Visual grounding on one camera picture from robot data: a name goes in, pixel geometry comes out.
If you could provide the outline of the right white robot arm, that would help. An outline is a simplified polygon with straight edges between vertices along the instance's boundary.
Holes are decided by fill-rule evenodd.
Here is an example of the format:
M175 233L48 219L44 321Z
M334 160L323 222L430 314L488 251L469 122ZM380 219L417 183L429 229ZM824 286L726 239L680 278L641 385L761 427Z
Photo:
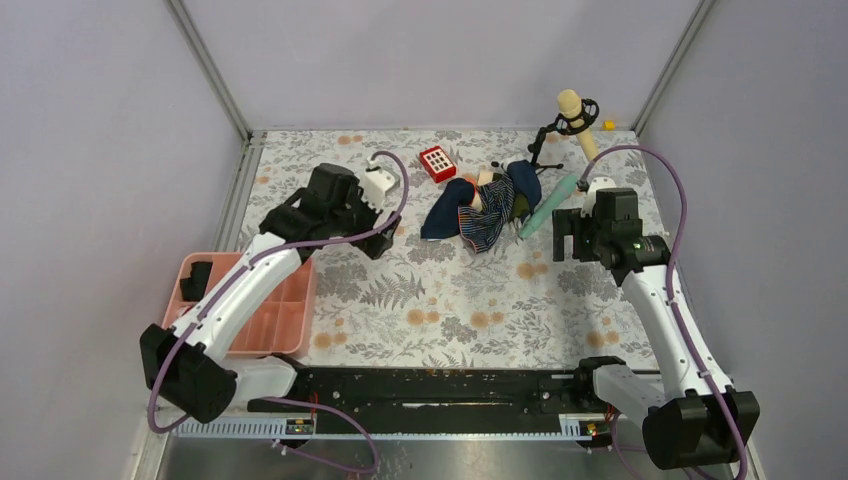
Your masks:
M655 387L616 357L579 362L571 396L597 412L605 405L640 427L654 465L663 470L742 462L760 415L751 391L738 390L697 330L659 235L647 235L637 193L605 188L581 208L552 213L554 258L565 242L572 257L597 262L613 277L647 334L662 385Z

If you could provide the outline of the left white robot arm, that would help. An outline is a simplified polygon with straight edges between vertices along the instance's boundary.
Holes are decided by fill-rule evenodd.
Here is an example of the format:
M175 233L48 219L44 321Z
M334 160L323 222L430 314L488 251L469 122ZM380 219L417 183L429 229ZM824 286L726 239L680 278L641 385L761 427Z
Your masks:
M158 398L185 418L209 423L232 404L272 397L296 411L309 401L310 385L277 355L227 361L230 346L263 301L311 255L334 244L351 244L378 259L393 244L399 209L378 219L388 194L408 188L406 172L393 174L370 160L365 171L328 163L315 167L306 186L270 210L244 253L196 305L164 328L149 326L140 337L145 381L151 391L148 424L157 433Z

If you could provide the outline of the navy striped underwear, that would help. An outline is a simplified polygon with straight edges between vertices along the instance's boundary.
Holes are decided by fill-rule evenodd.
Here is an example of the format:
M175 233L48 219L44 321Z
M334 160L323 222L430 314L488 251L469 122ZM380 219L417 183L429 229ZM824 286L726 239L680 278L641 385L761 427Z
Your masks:
M502 175L490 183L476 186L471 205L457 209L459 235L475 254L489 251L509 222L516 188L512 177Z

